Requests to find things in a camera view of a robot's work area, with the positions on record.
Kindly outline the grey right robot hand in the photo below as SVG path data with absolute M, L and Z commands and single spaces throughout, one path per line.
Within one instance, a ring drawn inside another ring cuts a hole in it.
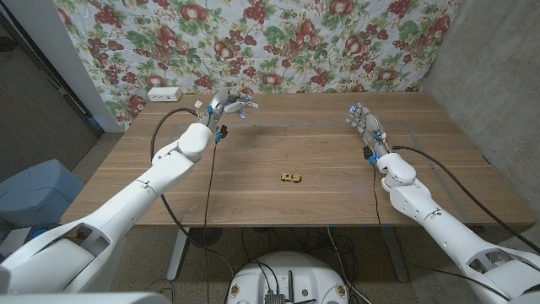
M 364 141 L 364 157 L 377 161 L 384 155 L 393 152 L 392 146 L 386 140 L 386 131 L 377 115 L 371 110 L 358 104 L 351 106 L 345 122 L 358 131 Z

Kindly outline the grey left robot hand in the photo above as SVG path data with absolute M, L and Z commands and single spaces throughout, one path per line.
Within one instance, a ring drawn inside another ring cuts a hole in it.
M 257 114 L 261 106 L 251 95 L 233 89 L 218 91 L 202 114 L 200 123 L 213 133 L 220 130 L 219 119 L 226 114 L 238 115 L 244 119 L 246 114 Z

